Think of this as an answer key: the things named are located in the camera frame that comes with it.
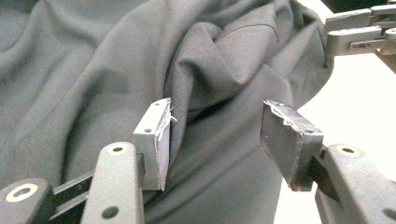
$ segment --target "screw hole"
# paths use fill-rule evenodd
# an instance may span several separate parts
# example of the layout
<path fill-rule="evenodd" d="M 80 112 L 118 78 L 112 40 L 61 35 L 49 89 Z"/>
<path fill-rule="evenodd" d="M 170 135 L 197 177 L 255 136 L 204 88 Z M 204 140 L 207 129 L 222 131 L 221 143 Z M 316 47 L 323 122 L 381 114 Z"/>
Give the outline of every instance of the screw hole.
<path fill-rule="evenodd" d="M 347 148 L 347 147 L 343 147 L 343 151 L 347 152 L 347 153 L 355 153 L 354 150 Z"/>
<path fill-rule="evenodd" d="M 122 151 L 122 150 L 123 150 L 122 147 L 115 147 L 115 148 L 113 148 L 113 151 L 115 151 L 115 152 L 119 152 L 119 151 Z"/>
<path fill-rule="evenodd" d="M 387 215 L 387 217 L 389 217 L 390 219 L 396 220 L 396 211 L 392 210 L 390 208 L 385 208 L 384 210 L 382 210 L 385 215 Z"/>
<path fill-rule="evenodd" d="M 104 219 L 109 219 L 113 218 L 119 213 L 119 208 L 116 206 L 110 206 L 107 209 L 103 210 L 102 212 L 102 218 Z"/>
<path fill-rule="evenodd" d="M 24 188 L 24 189 L 20 189 L 17 192 L 14 193 L 14 197 L 18 198 L 23 194 L 29 193 L 30 189 L 29 188 Z"/>

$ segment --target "white table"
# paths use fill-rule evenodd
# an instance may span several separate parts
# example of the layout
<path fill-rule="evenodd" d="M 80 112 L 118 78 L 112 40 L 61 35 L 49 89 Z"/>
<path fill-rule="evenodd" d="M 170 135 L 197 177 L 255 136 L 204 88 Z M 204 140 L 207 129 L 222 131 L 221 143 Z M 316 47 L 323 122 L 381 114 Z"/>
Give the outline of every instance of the white table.
<path fill-rule="evenodd" d="M 323 21 L 332 15 L 319 0 L 299 2 Z M 299 112 L 324 132 L 324 145 L 357 147 L 396 181 L 396 75 L 374 54 L 336 57 L 327 84 Z M 315 191 L 292 192 L 283 182 L 275 224 L 320 223 Z"/>

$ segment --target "gray fabric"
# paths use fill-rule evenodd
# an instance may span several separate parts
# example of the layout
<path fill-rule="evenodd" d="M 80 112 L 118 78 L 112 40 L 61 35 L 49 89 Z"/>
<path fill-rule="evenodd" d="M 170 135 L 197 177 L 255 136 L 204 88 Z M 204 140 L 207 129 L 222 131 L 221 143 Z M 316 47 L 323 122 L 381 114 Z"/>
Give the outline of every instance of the gray fabric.
<path fill-rule="evenodd" d="M 147 223 L 273 222 L 281 178 L 260 149 L 262 100 L 299 107 L 329 77 L 304 12 L 288 0 L 1 7 L 0 188 L 90 171 L 172 97 L 171 167 L 165 192 L 145 193 Z"/>

